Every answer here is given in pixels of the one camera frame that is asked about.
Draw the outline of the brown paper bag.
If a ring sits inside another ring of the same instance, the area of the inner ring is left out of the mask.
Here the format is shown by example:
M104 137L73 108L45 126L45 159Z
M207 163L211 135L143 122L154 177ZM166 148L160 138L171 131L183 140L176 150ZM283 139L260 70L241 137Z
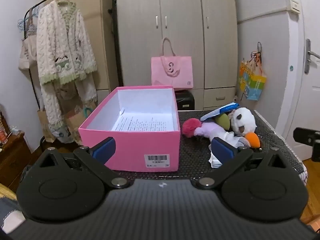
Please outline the brown paper bag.
M65 122L69 128L71 136L78 145L82 144L82 140L79 134L79 127L82 123L88 118L88 116L94 111L96 108L96 103L92 102L89 104L89 107L81 108L80 106L76 106L74 110L69 111L65 115ZM56 139L48 127L48 119L45 111L37 111L39 121L42 126L42 132L46 142L53 143Z

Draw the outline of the cream knitted cardigan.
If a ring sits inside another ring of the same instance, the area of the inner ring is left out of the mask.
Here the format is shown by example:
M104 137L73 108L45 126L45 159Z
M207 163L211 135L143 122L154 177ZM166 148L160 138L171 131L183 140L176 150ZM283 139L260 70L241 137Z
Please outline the cream knitted cardigan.
M51 132L67 129L57 90L74 85L84 105L97 101L97 63L80 9L72 1L52 1L37 19L37 68Z

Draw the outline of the black suitcase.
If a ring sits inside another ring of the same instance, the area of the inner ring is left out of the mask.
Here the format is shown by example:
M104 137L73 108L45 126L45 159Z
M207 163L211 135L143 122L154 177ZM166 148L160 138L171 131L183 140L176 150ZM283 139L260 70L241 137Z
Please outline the black suitcase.
M175 91L177 109L179 111L195 110L195 99L189 90Z

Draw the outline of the white panda plush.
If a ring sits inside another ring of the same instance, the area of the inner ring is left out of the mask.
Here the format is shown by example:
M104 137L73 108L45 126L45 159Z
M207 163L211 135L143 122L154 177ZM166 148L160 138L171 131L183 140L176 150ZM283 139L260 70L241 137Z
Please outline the white panda plush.
M232 110L228 115L233 132L239 136L245 136L247 133L255 132L256 122L252 112L246 107L240 107Z

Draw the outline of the red pompom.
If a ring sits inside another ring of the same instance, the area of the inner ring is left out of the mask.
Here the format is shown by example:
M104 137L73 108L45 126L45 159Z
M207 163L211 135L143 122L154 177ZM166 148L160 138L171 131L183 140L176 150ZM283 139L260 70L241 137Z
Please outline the red pompom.
M188 138L194 136L195 129L201 127L202 122L196 118L190 118L186 120L182 125L182 134Z

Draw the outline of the black clothes rack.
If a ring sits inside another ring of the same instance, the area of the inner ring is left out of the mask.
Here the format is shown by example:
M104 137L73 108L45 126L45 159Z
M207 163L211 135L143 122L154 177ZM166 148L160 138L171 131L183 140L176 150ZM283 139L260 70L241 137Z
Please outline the black clothes rack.
M24 18L22 19L24 37L22 40L22 51L21 51L22 54L21 55L24 56L24 58L20 59L19 65L18 65L18 68L21 71L27 72L29 74L30 82L31 82L32 89L33 89L33 94L35 96L35 100L36 100L38 109L40 109L40 101L37 96L35 84L34 84L32 73L31 73L31 71L33 69L35 69L35 66L36 66L36 59L35 59L35 52L36 52L35 37L36 37L36 34L34 31L32 31L31 33L28 33L28 31L30 29L30 25L32 25L32 26L34 25L33 18L35 16L35 14L33 13L33 10L38 8L40 5L44 4L46 1L48 1L48 0L42 0L39 3L33 5L25 13Z

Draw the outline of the wall light switch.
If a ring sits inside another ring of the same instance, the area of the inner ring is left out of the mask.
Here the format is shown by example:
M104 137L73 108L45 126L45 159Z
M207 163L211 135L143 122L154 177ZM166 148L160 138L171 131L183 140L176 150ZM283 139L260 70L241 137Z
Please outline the wall light switch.
M286 10L299 15L301 11L300 3L296 0L286 0Z

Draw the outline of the green makeup sponge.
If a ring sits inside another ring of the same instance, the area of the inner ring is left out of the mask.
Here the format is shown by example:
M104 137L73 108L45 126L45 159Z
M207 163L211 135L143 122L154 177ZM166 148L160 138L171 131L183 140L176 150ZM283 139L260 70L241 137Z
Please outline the green makeup sponge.
M215 122L221 126L224 130L228 131L230 130L230 127L231 127L231 123L230 123L230 119L228 117L227 114L225 113L222 113L220 115L217 115L215 118L214 118Z

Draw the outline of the white mesh bath pouf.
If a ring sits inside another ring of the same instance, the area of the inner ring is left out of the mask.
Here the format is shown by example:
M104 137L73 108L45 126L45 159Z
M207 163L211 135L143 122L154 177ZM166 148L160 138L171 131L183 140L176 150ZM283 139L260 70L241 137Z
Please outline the white mesh bath pouf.
M240 151L250 148L249 142L241 136L234 136L229 142L218 137L210 141L210 159L212 168L219 168L222 164L234 158Z

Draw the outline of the printed paper sheet in box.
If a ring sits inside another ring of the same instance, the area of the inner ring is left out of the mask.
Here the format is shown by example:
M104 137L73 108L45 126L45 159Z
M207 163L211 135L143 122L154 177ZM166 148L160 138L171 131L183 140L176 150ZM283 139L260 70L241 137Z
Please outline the printed paper sheet in box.
M171 132L176 130L171 113L129 113L122 110L111 131Z

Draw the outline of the orange makeup sponge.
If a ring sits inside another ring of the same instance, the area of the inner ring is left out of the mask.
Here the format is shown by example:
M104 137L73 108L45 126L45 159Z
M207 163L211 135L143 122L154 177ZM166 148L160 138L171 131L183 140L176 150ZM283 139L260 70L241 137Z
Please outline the orange makeup sponge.
M254 132L248 132L245 139L249 142L251 148L260 148L259 137Z

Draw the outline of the black honeycomb table mat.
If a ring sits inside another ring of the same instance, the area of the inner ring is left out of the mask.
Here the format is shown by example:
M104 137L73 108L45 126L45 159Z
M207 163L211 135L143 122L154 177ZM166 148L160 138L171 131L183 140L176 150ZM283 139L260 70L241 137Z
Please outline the black honeycomb table mat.
M135 179L190 179L199 180L212 176L215 170L209 160L212 155L221 159L220 173L230 170L232 173L246 171L265 171L267 174L284 175L285 168L292 167L305 184L308 172L302 161L294 154L282 137L257 112L252 112L256 123L256 132L262 145L257 149L233 147L220 138L209 140L203 136L191 138L185 135L180 139L178 170L175 172L127 172L119 175L127 180Z

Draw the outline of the purple plush toy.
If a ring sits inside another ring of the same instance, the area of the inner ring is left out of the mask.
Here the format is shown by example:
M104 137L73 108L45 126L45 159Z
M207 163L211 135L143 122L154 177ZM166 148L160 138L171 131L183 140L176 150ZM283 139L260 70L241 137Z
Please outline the purple plush toy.
M234 139L233 132L227 132L223 127L215 122L203 122L200 127L194 131L194 136L203 136L209 138L212 141L215 137L218 137L226 142Z

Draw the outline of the blue white wet wipes pack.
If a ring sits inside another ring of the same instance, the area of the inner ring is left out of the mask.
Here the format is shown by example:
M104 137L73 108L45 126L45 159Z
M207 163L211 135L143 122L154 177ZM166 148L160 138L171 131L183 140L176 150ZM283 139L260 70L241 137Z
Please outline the blue white wet wipes pack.
M213 117L218 116L218 115L220 115L220 114L230 112L230 111L232 111L232 110L237 109L238 107L239 107L239 104L238 104L238 103L236 103L236 102L231 102L231 103L229 103L229 104L227 104L227 105L224 105L224 106L222 106L222 107L220 107L220 108L217 108L217 109L215 109L215 110L213 110L213 111L205 114L204 116L202 116L202 117L200 118L200 121L201 121L201 122L204 122L205 120L207 120L207 119L209 119L209 118L213 118Z

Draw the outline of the pink cardboard shoe box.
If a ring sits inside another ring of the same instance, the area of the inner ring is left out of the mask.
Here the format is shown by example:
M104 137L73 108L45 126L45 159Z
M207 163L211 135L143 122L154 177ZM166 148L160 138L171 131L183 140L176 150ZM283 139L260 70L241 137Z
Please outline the pink cardboard shoe box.
M178 170L181 130L171 86L117 87L78 131L90 148L109 137L115 140L115 153L105 162L112 170Z

